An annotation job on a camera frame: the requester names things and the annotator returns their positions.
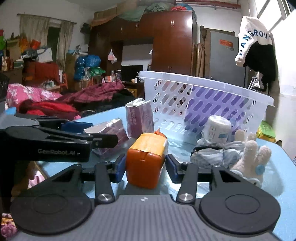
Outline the white plastic basket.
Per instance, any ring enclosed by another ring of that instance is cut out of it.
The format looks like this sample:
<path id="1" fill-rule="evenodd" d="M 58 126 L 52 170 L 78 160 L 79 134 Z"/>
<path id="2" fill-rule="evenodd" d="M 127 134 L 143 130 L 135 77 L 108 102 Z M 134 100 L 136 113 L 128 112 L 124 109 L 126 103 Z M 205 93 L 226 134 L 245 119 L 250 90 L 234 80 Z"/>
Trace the white plastic basket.
<path id="1" fill-rule="evenodd" d="M 237 130 L 255 133 L 273 98 L 243 87 L 175 73 L 141 71 L 145 100 L 150 101 L 154 128 L 170 140 L 195 144 L 208 117 L 231 123 L 228 139 Z"/>

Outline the grey door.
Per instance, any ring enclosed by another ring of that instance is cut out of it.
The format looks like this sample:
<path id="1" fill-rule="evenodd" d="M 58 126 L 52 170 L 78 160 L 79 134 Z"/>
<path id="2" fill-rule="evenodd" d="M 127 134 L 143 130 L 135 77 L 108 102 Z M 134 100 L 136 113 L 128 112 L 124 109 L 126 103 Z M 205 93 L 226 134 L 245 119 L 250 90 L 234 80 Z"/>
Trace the grey door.
<path id="1" fill-rule="evenodd" d="M 234 32 L 201 26 L 200 41 L 204 44 L 204 77 L 244 87 L 245 68 L 238 67 L 238 37 Z"/>

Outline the green cloth on wardrobe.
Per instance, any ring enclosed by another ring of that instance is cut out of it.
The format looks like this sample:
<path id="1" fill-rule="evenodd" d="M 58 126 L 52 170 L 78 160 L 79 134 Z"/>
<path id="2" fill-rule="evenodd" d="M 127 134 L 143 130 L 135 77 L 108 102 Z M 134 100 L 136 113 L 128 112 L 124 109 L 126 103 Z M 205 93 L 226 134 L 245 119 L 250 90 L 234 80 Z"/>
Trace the green cloth on wardrobe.
<path id="1" fill-rule="evenodd" d="M 176 1 L 137 1 L 137 7 L 121 13 L 118 17 L 126 21 L 138 22 L 144 14 L 170 11 L 175 4 Z"/>

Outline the blue plastic bags pile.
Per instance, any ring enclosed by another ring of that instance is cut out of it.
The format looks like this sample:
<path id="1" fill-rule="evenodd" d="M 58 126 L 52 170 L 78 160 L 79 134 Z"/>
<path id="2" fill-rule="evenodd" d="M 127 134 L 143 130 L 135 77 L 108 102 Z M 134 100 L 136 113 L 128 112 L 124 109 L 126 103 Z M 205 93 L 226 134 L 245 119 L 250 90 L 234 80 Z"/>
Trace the blue plastic bags pile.
<path id="1" fill-rule="evenodd" d="M 101 59 L 97 55 L 81 55 L 75 61 L 74 80 L 81 81 L 84 77 L 101 76 L 105 71 L 100 67 Z"/>

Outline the maroon tissue pack lying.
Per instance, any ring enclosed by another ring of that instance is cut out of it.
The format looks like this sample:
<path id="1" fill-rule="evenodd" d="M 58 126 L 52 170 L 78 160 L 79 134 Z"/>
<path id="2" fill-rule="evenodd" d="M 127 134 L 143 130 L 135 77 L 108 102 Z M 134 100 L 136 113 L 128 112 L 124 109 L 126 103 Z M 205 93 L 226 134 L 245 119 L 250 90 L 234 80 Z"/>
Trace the maroon tissue pack lying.
<path id="1" fill-rule="evenodd" d="M 128 136 L 119 118 L 105 121 L 84 130 L 93 136 L 92 151 L 97 156 L 107 158 L 118 153 L 128 141 Z"/>

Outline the black hanging garment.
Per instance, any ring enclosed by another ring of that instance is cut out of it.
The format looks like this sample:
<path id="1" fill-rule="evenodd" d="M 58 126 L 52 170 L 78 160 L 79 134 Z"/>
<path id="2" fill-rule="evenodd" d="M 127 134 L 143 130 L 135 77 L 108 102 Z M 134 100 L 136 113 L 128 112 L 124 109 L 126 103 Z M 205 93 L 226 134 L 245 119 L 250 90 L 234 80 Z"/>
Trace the black hanging garment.
<path id="1" fill-rule="evenodd" d="M 245 56 L 244 66 L 262 74 L 263 87 L 255 87 L 256 90 L 261 92 L 271 90 L 276 79 L 276 60 L 273 45 L 261 45 L 258 41 L 252 44 Z"/>

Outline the maroon blanket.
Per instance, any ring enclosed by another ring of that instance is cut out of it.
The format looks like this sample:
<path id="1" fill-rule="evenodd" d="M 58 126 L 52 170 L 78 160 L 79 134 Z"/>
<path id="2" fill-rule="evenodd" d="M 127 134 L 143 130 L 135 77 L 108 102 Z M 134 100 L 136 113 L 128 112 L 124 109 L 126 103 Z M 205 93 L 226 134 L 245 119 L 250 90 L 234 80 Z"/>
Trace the maroon blanket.
<path id="1" fill-rule="evenodd" d="M 66 104 L 111 101 L 113 95 L 124 88 L 125 86 L 121 80 L 100 83 L 86 87 L 75 93 L 68 93 L 59 97 L 56 101 L 64 102 Z"/>

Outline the white knitted glove toy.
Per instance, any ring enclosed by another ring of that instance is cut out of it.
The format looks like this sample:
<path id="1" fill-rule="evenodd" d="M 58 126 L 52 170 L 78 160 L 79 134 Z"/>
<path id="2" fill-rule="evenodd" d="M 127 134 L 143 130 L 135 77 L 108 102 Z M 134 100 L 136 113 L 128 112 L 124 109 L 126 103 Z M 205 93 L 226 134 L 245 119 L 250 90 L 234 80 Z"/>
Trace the white knitted glove toy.
<path id="1" fill-rule="evenodd" d="M 267 146 L 259 146 L 256 142 L 256 134 L 250 133 L 245 138 L 242 130 L 235 132 L 235 141 L 242 141 L 244 149 L 240 159 L 230 168 L 230 170 L 261 188 L 266 165 L 271 158 L 271 149 Z"/>

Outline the striped blue cloth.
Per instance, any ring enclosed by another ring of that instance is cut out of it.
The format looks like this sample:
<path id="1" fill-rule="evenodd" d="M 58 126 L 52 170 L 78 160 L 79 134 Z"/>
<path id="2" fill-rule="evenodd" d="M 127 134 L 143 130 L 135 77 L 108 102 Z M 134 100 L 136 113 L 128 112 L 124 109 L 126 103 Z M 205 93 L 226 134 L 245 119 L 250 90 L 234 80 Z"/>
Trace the striped blue cloth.
<path id="1" fill-rule="evenodd" d="M 244 146 L 245 142 L 241 141 L 212 143 L 201 138 L 191 152 L 190 161 L 202 169 L 210 169 L 214 165 L 229 169 L 241 158 Z"/>

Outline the white bag blue letters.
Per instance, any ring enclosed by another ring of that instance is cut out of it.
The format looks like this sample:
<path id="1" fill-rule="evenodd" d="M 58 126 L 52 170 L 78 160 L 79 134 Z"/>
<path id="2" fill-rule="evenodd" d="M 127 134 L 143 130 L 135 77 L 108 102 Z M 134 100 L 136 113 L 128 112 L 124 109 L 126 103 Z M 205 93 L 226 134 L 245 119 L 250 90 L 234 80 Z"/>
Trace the white bag blue letters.
<path id="1" fill-rule="evenodd" d="M 238 54 L 236 65 L 242 67 L 251 46 L 258 42 L 260 45 L 272 45 L 271 36 L 264 24 L 256 17 L 243 16 L 238 34 Z"/>

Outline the purple tissue pack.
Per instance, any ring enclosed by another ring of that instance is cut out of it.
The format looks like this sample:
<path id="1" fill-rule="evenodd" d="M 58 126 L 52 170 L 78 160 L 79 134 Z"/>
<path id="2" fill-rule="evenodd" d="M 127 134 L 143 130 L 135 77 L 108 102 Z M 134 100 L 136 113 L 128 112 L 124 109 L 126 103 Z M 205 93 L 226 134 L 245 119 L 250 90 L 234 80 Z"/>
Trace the purple tissue pack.
<path id="1" fill-rule="evenodd" d="M 236 94 L 214 90 L 206 87 L 193 86 L 187 92 L 191 97 L 186 104 L 184 130 L 201 137 L 204 124 L 212 115 L 226 118 L 231 123 L 231 136 L 237 130 L 248 131 L 244 124 L 248 123 L 251 115 L 247 107 L 251 107 L 250 99 Z"/>

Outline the pink floral pillow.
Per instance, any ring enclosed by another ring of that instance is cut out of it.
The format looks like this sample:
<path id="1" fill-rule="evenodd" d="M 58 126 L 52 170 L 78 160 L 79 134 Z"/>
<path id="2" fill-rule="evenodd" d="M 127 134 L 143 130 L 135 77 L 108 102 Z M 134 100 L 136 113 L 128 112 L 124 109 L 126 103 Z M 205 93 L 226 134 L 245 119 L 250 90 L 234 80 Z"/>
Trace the pink floral pillow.
<path id="1" fill-rule="evenodd" d="M 9 84 L 6 95 L 6 107 L 17 107 L 21 102 L 31 99 L 34 102 L 44 100 L 56 100 L 62 95 L 38 87 L 23 86 L 21 84 Z"/>

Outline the maroon tissue pack upright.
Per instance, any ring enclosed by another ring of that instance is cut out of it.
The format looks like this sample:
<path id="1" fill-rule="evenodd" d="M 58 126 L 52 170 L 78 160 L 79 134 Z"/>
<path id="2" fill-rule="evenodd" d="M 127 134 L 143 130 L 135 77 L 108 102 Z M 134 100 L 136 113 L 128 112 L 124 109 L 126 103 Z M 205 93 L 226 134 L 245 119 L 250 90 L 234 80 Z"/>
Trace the maroon tissue pack upright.
<path id="1" fill-rule="evenodd" d="M 154 132 L 154 119 L 150 101 L 137 98 L 125 105 L 127 134 L 138 138 L 142 133 Z"/>

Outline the orange plastic box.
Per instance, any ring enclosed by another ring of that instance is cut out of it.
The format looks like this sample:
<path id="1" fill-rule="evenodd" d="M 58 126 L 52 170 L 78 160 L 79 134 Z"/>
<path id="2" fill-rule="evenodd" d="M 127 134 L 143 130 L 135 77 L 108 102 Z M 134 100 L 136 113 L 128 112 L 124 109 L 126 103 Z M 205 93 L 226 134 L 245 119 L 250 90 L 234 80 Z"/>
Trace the orange plastic box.
<path id="1" fill-rule="evenodd" d="M 140 188 L 156 188 L 168 148 L 168 138 L 160 130 L 141 134 L 126 153 L 128 182 Z"/>

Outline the beige curtain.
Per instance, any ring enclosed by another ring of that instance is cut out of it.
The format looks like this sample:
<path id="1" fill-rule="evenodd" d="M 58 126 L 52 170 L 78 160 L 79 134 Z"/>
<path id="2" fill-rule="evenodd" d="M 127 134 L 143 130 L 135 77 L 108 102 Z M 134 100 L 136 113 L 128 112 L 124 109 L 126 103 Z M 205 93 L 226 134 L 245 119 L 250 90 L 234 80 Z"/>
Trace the beige curtain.
<path id="1" fill-rule="evenodd" d="M 41 46 L 45 46 L 48 39 L 50 21 L 52 19 L 46 16 L 27 14 L 19 14 L 19 16 L 20 34 L 25 34 L 29 42 L 37 40 L 41 43 Z M 60 23 L 56 62 L 62 69 L 65 69 L 66 54 L 70 48 L 74 25 L 74 22 L 64 20 L 61 20 Z"/>

